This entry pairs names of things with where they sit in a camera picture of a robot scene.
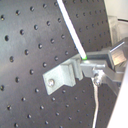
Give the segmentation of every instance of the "pegboard hole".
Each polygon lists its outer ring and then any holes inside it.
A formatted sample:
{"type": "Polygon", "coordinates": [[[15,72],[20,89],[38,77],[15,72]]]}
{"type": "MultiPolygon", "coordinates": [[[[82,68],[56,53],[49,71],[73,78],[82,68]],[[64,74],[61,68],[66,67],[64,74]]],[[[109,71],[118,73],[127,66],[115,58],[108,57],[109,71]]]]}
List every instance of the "pegboard hole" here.
{"type": "Polygon", "coordinates": [[[65,5],[67,5],[67,4],[68,4],[68,2],[65,0],[65,1],[64,1],[64,4],[65,4],[65,5]]]}
{"type": "Polygon", "coordinates": [[[51,39],[51,43],[54,44],[55,43],[55,40],[54,39],[51,39]]]}
{"type": "Polygon", "coordinates": [[[66,55],[66,56],[68,55],[68,51],[65,52],[65,55],[66,55]]]}
{"type": "Polygon", "coordinates": [[[79,28],[79,32],[82,32],[82,28],[79,28]]]}
{"type": "Polygon", "coordinates": [[[56,99],[55,99],[55,97],[52,97],[52,101],[55,101],[56,99]]]}
{"type": "Polygon", "coordinates": [[[56,112],[56,116],[59,116],[60,115],[60,113],[59,112],[56,112]]]}
{"type": "Polygon", "coordinates": [[[44,63],[43,63],[43,67],[45,68],[46,66],[47,66],[47,63],[46,63],[46,62],[44,62],[44,63]]]}
{"type": "Polygon", "coordinates": [[[8,105],[8,106],[7,106],[7,110],[10,111],[11,109],[12,109],[11,105],[8,105]]]}
{"type": "Polygon", "coordinates": [[[76,0],[73,0],[73,3],[75,4],[76,3],[76,0]]]}
{"type": "Polygon", "coordinates": [[[76,18],[79,18],[79,15],[78,14],[76,14],[76,18]]]}
{"type": "Polygon", "coordinates": [[[86,26],[86,29],[88,30],[88,26],[86,26]]]}
{"type": "Polygon", "coordinates": [[[83,13],[83,16],[85,16],[85,12],[83,13]]]}
{"type": "Polygon", "coordinates": [[[58,22],[61,23],[61,19],[60,18],[58,18],[58,22]]]}
{"type": "Polygon", "coordinates": [[[43,105],[41,105],[41,106],[40,106],[40,109],[41,109],[41,110],[43,110],[43,109],[44,109],[44,106],[43,106],[43,105]]]}
{"type": "Polygon", "coordinates": [[[33,7],[33,6],[30,7],[30,11],[31,11],[31,12],[34,11],[34,7],[33,7]]]}
{"type": "Polygon", "coordinates": [[[43,4],[43,8],[46,9],[47,8],[47,4],[43,4]]]}
{"type": "Polygon", "coordinates": [[[19,77],[16,77],[16,78],[15,78],[15,82],[16,82],[16,83],[19,83],[19,81],[20,81],[19,77]]]}
{"type": "Polygon", "coordinates": [[[0,90],[1,90],[1,91],[4,91],[4,89],[5,89],[4,85],[1,85],[1,86],[0,86],[0,90]]]}
{"type": "Polygon", "coordinates": [[[20,30],[20,34],[24,35],[24,30],[23,29],[20,30]]]}
{"type": "Polygon", "coordinates": [[[25,55],[28,55],[28,54],[29,54],[28,49],[26,49],[26,50],[24,51],[24,54],[25,54],[25,55]]]}
{"type": "Polygon", "coordinates": [[[79,124],[82,124],[82,121],[79,121],[79,124]]]}
{"type": "Polygon", "coordinates": [[[9,36],[8,35],[5,36],[5,41],[9,41],[9,36]]]}
{"type": "Polygon", "coordinates": [[[65,35],[61,35],[61,38],[64,39],[65,38],[65,35]]]}
{"type": "Polygon", "coordinates": [[[55,2],[54,5],[57,7],[58,6],[57,2],[55,2]]]}
{"type": "Polygon", "coordinates": [[[30,72],[30,75],[34,74],[34,70],[33,69],[31,69],[29,72],[30,72]]]}
{"type": "Polygon", "coordinates": [[[27,115],[27,118],[28,118],[28,119],[31,119],[31,118],[32,118],[32,116],[31,116],[30,114],[28,114],[28,115],[27,115]]]}
{"type": "Polygon", "coordinates": [[[79,113],[79,112],[80,112],[80,110],[78,109],[78,110],[77,110],[77,112],[79,113]]]}
{"type": "Polygon", "coordinates": [[[50,26],[50,25],[51,25],[50,21],[47,21],[47,26],[50,26]]]}
{"type": "Polygon", "coordinates": [[[45,124],[48,125],[49,124],[48,121],[45,121],[45,124]]]}
{"type": "Polygon", "coordinates": [[[68,117],[69,120],[72,120],[72,117],[68,117]]]}
{"type": "Polygon", "coordinates": [[[25,97],[23,97],[23,98],[21,99],[21,101],[23,101],[23,102],[24,102],[24,101],[26,101],[26,98],[25,98],[25,97]]]}
{"type": "Polygon", "coordinates": [[[69,105],[68,104],[66,104],[66,108],[69,108],[69,105]]]}
{"type": "Polygon", "coordinates": [[[36,89],[35,89],[35,93],[38,93],[38,92],[39,92],[39,89],[38,89],[38,88],[36,88],[36,89]]]}
{"type": "Polygon", "coordinates": [[[42,49],[42,47],[43,47],[42,44],[38,44],[39,49],[42,49]]]}
{"type": "Polygon", "coordinates": [[[13,63],[14,62],[14,57],[11,56],[9,60],[10,60],[11,63],[13,63]]]}
{"type": "Polygon", "coordinates": [[[74,100],[77,100],[78,98],[77,98],[77,96],[74,98],[74,100]]]}
{"type": "Polygon", "coordinates": [[[5,20],[5,16],[1,15],[1,20],[4,21],[5,20]]]}
{"type": "Polygon", "coordinates": [[[34,29],[37,30],[38,29],[38,25],[34,25],[34,29]]]}
{"type": "Polygon", "coordinates": [[[20,11],[19,11],[19,10],[16,11],[16,15],[17,15],[17,16],[20,15],[20,11]]]}
{"type": "Polygon", "coordinates": [[[63,93],[63,94],[64,94],[64,93],[66,93],[66,90],[65,90],[65,89],[63,89],[63,90],[62,90],[62,93],[63,93]]]}
{"type": "Polygon", "coordinates": [[[90,11],[89,14],[92,15],[92,12],[90,11]]]}
{"type": "Polygon", "coordinates": [[[97,22],[97,25],[99,26],[99,22],[97,22]]]}
{"type": "Polygon", "coordinates": [[[18,125],[17,123],[15,123],[15,124],[14,124],[14,127],[15,127],[15,128],[18,128],[18,127],[19,127],[19,125],[18,125]]]}
{"type": "Polygon", "coordinates": [[[54,60],[55,60],[55,61],[58,61],[58,59],[59,59],[59,58],[58,58],[57,56],[55,56],[54,60]]]}

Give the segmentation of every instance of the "metal bracket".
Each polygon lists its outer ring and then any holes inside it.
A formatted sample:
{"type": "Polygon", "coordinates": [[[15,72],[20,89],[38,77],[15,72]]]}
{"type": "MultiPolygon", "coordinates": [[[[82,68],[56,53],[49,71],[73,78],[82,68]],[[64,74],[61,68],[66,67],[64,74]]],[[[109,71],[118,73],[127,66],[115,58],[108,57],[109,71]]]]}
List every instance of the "metal bracket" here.
{"type": "Polygon", "coordinates": [[[82,80],[83,73],[80,63],[81,57],[78,54],[43,74],[48,95],[51,95],[63,85],[73,87],[76,84],[75,78],[82,80]]]}

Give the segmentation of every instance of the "wire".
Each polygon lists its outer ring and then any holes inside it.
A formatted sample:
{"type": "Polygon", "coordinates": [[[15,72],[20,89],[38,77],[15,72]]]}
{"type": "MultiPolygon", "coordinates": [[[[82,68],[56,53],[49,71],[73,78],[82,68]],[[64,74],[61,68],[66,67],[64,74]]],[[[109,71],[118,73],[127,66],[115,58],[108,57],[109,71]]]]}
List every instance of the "wire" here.
{"type": "Polygon", "coordinates": [[[125,19],[118,19],[118,21],[128,22],[128,20],[125,19]]]}
{"type": "Polygon", "coordinates": [[[98,115],[98,110],[99,110],[99,100],[98,100],[98,87],[94,84],[94,78],[92,78],[92,83],[94,87],[94,99],[95,99],[95,113],[94,113],[94,118],[93,118],[93,125],[92,128],[96,128],[96,121],[97,121],[97,115],[98,115]]]}
{"type": "Polygon", "coordinates": [[[72,39],[74,41],[74,44],[75,44],[75,46],[76,46],[81,58],[83,60],[86,60],[87,59],[87,55],[86,55],[86,53],[85,53],[85,51],[84,51],[84,49],[83,49],[83,47],[82,47],[82,45],[80,43],[80,39],[79,39],[79,37],[78,37],[78,35],[77,35],[76,31],[75,31],[75,28],[74,28],[74,26],[72,24],[72,21],[71,21],[69,15],[68,15],[68,12],[67,12],[66,8],[64,6],[63,1],[62,0],[57,0],[57,3],[59,5],[60,11],[61,11],[62,16],[64,18],[64,21],[65,21],[65,23],[67,25],[67,28],[68,28],[68,30],[70,32],[70,35],[71,35],[71,37],[72,37],[72,39]]]}

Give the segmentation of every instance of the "metal plate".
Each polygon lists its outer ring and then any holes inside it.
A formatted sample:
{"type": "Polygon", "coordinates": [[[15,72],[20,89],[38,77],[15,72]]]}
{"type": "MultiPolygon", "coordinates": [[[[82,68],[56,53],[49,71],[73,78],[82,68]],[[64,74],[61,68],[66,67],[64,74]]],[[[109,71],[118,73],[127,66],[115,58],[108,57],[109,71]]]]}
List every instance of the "metal plate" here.
{"type": "MultiPolygon", "coordinates": [[[[102,0],[64,2],[86,51],[111,45],[102,0]]],[[[0,127],[91,128],[95,104],[90,79],[51,96],[42,79],[46,71],[77,54],[56,1],[0,0],[0,18],[0,127]]],[[[103,110],[110,115],[107,107],[103,110]]],[[[107,124],[108,115],[99,115],[105,120],[99,120],[98,127],[107,124]]]]}

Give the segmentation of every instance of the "dark gray perforated panel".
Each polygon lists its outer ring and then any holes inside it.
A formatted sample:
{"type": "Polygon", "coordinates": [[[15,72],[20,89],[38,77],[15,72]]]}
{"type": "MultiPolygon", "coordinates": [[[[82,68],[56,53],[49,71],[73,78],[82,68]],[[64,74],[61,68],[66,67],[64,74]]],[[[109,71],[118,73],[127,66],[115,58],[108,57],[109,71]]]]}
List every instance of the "dark gray perforated panel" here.
{"type": "MultiPolygon", "coordinates": [[[[111,45],[102,0],[64,1],[86,51],[111,45]]],[[[77,54],[56,0],[0,0],[0,128],[91,128],[91,80],[48,96],[42,74],[77,54]]],[[[97,128],[106,127],[115,96],[100,88],[97,128]]]]}

